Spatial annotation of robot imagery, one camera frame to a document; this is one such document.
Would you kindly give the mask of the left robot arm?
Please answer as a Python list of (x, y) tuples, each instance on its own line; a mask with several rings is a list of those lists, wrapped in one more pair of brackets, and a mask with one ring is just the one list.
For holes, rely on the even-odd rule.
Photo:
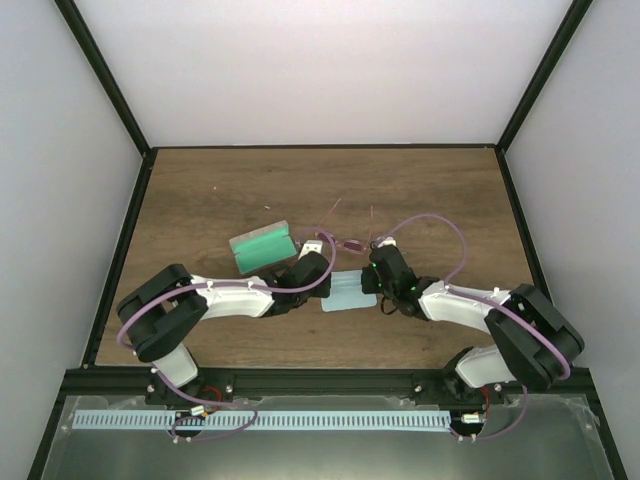
[(312, 251), (281, 273), (239, 280), (207, 279), (172, 264), (127, 295), (117, 306), (122, 327), (117, 343), (152, 365), (181, 403), (196, 402), (204, 379), (184, 339), (202, 320), (289, 313), (309, 298), (326, 298), (335, 259)]

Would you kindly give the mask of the light blue cleaning cloth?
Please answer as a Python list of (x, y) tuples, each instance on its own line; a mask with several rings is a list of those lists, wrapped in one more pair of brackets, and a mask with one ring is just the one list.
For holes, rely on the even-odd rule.
[(365, 294), (362, 290), (362, 272), (350, 270), (332, 273), (330, 294), (321, 300), (321, 309), (330, 313), (372, 308), (377, 303), (375, 294)]

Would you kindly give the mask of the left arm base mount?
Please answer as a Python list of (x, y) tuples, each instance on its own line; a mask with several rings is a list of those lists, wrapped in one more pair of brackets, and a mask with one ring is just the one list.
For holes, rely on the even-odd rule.
[[(179, 387), (179, 390), (194, 398), (225, 402), (233, 399), (233, 383), (233, 376), (223, 375), (217, 370), (204, 369), (200, 370), (193, 380)], [(152, 368), (149, 374), (148, 387), (151, 391), (146, 392), (146, 401), (150, 405), (164, 405), (171, 408), (195, 405), (193, 401), (173, 392), (159, 377), (155, 368)]]

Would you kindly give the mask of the grey glasses case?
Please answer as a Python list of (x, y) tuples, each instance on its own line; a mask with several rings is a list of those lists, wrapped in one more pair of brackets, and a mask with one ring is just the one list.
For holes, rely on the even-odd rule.
[(241, 274), (259, 270), (297, 254), (286, 220), (272, 223), (229, 240)]

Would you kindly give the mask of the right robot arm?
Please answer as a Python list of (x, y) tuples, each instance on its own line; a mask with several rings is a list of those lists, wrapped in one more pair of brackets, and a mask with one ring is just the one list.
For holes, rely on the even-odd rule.
[(372, 248), (362, 284), (365, 293), (391, 302), (393, 312), (492, 337), (492, 346), (466, 348), (447, 365), (445, 393), (458, 403), (495, 383), (516, 381), (530, 391), (545, 391), (570, 376), (572, 362), (585, 349), (583, 337), (537, 287), (489, 291), (419, 277), (392, 240)]

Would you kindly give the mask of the pink sunglasses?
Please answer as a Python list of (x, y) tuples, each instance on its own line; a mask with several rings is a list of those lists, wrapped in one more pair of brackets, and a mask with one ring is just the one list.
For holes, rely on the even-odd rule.
[(313, 236), (325, 243), (332, 240), (340, 251), (362, 255), (370, 250), (374, 230), (374, 206), (368, 207), (368, 212), (356, 212), (352, 217), (340, 217), (333, 221), (335, 211), (339, 209), (342, 198), (338, 197), (331, 208), (322, 216), (312, 231)]

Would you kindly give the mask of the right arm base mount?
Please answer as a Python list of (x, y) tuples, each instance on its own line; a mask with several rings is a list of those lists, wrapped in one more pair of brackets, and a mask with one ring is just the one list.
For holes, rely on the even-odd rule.
[(436, 405), (440, 409), (463, 406), (482, 406), (486, 397), (482, 389), (495, 393), (490, 381), (480, 387), (467, 385), (455, 372), (445, 369), (419, 369), (410, 374), (409, 398), (418, 405)]

